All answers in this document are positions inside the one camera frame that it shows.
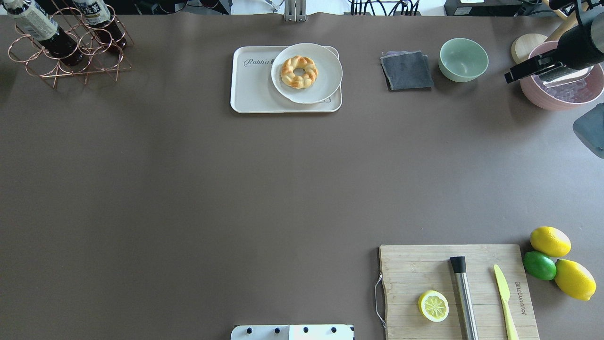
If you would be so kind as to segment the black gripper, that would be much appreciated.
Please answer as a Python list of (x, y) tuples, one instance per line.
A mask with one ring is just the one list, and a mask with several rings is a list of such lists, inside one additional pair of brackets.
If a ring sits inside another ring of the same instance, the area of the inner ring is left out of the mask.
[(565, 64), (558, 60), (557, 51), (550, 50), (511, 67), (510, 71), (505, 73), (504, 78), (506, 83), (510, 84), (532, 75), (540, 76), (545, 75), (546, 73), (552, 73), (563, 67), (565, 67)]

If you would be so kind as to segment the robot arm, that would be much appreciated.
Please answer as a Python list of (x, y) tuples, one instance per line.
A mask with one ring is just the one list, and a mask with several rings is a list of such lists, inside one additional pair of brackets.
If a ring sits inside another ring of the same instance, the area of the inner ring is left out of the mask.
[(565, 21), (527, 59), (505, 73), (520, 81), (525, 97), (550, 111), (594, 102), (603, 94), (604, 14), (601, 0), (548, 0), (553, 11), (569, 8)]

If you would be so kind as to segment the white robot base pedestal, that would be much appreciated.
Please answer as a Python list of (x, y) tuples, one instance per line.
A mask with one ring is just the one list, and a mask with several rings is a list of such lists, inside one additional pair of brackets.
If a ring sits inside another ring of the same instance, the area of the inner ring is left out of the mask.
[(354, 326), (344, 323), (238, 325), (231, 340), (354, 340)]

